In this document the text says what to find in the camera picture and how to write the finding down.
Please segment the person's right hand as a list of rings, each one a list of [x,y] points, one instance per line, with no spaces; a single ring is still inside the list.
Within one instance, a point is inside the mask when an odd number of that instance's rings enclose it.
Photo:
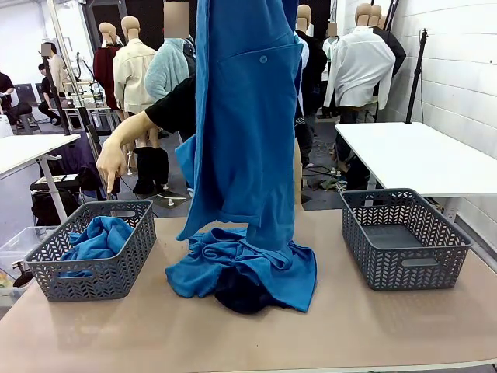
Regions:
[[[127,161],[118,140],[109,137],[104,141],[96,168],[106,182],[106,191],[110,193],[117,178],[127,172]]]

